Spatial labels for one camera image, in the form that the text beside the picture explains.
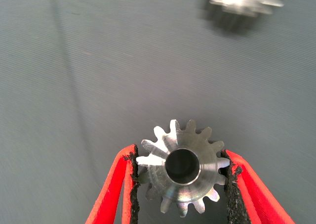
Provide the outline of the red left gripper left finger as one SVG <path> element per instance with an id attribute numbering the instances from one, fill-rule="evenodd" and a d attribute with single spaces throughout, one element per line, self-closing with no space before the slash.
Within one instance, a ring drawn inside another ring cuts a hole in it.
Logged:
<path id="1" fill-rule="evenodd" d="M 131 144 L 115 157 L 103 187 L 86 220 L 87 224 L 113 224 L 116 218 L 119 198 L 123 198 L 121 222 L 137 224 L 140 210 L 137 199 L 139 187 L 138 147 Z"/>

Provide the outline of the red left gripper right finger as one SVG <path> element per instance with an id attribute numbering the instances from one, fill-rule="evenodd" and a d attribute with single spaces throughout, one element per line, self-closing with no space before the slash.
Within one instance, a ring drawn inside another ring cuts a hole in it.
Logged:
<path id="1" fill-rule="evenodd" d="M 224 169 L 229 224 L 293 224 L 294 220 L 276 200 L 251 165 L 227 149 L 221 157 L 230 164 Z"/>

